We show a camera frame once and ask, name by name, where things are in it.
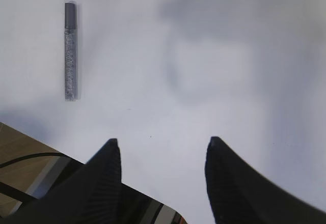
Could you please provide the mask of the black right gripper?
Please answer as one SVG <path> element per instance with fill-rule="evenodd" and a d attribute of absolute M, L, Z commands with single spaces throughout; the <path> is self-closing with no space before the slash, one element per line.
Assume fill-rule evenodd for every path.
<path fill-rule="evenodd" d="M 121 185 L 118 141 L 109 139 L 84 166 L 74 159 L 51 157 L 26 191 L 38 200 L 2 222 L 186 223 L 169 206 Z"/>

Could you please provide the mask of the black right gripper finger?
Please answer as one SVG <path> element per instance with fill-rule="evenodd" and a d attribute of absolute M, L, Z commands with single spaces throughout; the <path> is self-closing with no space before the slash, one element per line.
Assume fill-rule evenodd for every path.
<path fill-rule="evenodd" d="M 216 223 L 325 223 L 325 212 L 269 181 L 217 136 L 207 148 L 205 178 Z"/>

